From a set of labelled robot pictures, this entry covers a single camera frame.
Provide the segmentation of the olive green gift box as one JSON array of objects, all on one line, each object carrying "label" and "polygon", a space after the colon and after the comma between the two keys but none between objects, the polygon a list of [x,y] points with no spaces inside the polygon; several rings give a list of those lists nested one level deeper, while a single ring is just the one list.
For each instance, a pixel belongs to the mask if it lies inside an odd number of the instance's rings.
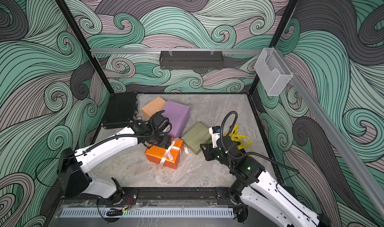
[{"label": "olive green gift box", "polygon": [[209,128],[201,122],[197,122],[186,134],[182,136],[182,140],[186,147],[195,155],[198,155],[202,150],[201,144],[211,141]]}]

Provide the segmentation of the orange gift box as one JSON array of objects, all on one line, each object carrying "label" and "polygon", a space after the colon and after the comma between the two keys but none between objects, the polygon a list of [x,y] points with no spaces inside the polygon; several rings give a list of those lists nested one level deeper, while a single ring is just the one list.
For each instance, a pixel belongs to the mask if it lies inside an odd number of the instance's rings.
[{"label": "orange gift box", "polygon": [[166,150],[167,149],[153,146],[145,151],[145,155],[150,162],[159,165],[161,158],[163,157]]}]

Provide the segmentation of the yellow ribbon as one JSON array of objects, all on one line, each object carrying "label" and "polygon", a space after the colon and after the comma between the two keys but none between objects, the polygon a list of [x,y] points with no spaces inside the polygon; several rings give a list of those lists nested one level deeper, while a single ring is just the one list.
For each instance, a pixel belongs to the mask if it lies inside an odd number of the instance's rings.
[{"label": "yellow ribbon", "polygon": [[246,149],[252,145],[252,141],[248,136],[239,134],[239,126],[236,124],[230,133],[231,140],[237,144],[239,150]]}]

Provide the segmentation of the white ribbon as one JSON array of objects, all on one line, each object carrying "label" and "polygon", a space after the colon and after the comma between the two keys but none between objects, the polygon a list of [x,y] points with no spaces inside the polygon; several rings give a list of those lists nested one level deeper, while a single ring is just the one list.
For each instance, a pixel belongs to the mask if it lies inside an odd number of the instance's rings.
[{"label": "white ribbon", "polygon": [[159,165],[177,169],[182,153],[189,154],[187,146],[182,139],[174,138],[161,158]]}]

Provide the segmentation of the peach gift box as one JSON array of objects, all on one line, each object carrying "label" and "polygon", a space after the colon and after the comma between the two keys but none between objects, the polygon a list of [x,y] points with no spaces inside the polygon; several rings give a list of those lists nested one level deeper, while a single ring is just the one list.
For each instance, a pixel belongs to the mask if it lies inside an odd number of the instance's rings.
[{"label": "peach gift box", "polygon": [[144,117],[149,119],[155,113],[161,111],[165,106],[165,104],[166,104],[166,101],[164,99],[162,99],[161,97],[157,97],[154,100],[152,100],[150,103],[142,107],[141,110]]}]

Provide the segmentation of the purple gift box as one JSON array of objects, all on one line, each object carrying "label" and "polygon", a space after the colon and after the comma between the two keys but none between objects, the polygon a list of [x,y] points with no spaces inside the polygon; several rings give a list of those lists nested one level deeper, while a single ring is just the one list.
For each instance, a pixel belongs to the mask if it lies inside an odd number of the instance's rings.
[{"label": "purple gift box", "polygon": [[187,125],[190,117],[190,107],[173,102],[167,101],[163,107],[164,113],[162,115],[169,119],[172,124],[172,129],[168,133],[171,137],[178,138],[182,136],[182,133]]}]

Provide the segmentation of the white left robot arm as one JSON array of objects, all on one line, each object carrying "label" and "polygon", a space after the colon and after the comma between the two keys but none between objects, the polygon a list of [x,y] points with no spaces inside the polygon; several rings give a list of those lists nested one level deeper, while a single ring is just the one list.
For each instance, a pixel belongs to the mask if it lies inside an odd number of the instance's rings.
[{"label": "white left robot arm", "polygon": [[115,178],[103,179],[92,173],[92,169],[104,160],[139,143],[147,148],[160,144],[171,144],[168,131],[172,128],[168,119],[145,122],[136,120],[121,131],[85,148],[61,152],[58,163],[58,180],[66,198],[81,194],[97,196],[111,204],[122,201],[124,190]]}]

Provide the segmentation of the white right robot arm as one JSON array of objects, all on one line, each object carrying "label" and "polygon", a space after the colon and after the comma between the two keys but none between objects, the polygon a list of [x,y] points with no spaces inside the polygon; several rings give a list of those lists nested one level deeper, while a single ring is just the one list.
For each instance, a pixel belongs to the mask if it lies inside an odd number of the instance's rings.
[{"label": "white right robot arm", "polygon": [[216,160],[236,177],[228,192],[235,205],[257,210],[279,227],[329,227],[331,220],[299,202],[251,156],[229,139],[204,143],[200,148],[207,161]]}]

